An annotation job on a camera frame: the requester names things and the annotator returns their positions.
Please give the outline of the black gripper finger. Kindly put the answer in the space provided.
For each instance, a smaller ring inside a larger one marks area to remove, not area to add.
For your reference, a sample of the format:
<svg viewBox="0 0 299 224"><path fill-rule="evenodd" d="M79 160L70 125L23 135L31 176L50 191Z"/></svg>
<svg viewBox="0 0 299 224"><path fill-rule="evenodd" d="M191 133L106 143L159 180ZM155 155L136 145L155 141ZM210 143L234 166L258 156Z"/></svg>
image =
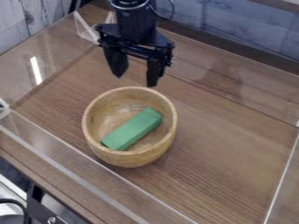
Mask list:
<svg viewBox="0 0 299 224"><path fill-rule="evenodd" d="M150 88L158 85L159 79L165 76L165 62L158 58L151 58L147 61L147 86Z"/></svg>
<svg viewBox="0 0 299 224"><path fill-rule="evenodd" d="M128 57L119 47L104 47L104 55L112 74L120 78L128 69Z"/></svg>

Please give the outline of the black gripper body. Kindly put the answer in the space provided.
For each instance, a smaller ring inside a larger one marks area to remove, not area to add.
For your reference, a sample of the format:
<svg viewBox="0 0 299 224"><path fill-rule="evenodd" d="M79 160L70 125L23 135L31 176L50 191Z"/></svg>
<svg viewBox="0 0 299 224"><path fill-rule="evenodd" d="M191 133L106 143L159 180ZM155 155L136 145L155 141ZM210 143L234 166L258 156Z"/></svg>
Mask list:
<svg viewBox="0 0 299 224"><path fill-rule="evenodd" d="M156 28L158 15L152 8L118 10L114 24L99 24L98 44L119 47L127 57L143 60L158 58L166 66L173 64L174 42Z"/></svg>

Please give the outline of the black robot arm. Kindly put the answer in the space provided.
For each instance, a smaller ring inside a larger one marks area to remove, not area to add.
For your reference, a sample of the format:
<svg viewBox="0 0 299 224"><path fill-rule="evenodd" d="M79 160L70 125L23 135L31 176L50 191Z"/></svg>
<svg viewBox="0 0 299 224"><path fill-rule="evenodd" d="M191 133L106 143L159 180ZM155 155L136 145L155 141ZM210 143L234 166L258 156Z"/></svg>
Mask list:
<svg viewBox="0 0 299 224"><path fill-rule="evenodd" d="M120 78L128 57L146 60L146 82L158 85L165 69L173 65L175 43L159 32L156 0L110 0L116 13L114 24L99 24L98 45L103 48L112 74Z"/></svg>

